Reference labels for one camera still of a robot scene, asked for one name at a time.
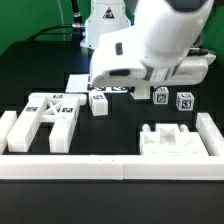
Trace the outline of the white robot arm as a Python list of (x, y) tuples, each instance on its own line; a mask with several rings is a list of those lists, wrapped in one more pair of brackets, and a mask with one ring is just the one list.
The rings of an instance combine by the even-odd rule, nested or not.
[(91, 0), (84, 45), (95, 87), (200, 83), (210, 61), (190, 48), (214, 0)]

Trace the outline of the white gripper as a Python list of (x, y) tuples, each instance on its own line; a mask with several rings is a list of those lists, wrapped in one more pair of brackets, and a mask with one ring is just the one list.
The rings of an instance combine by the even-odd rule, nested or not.
[(139, 31), (136, 27), (104, 34), (90, 62), (95, 87), (195, 85), (216, 56), (191, 48), (182, 32)]

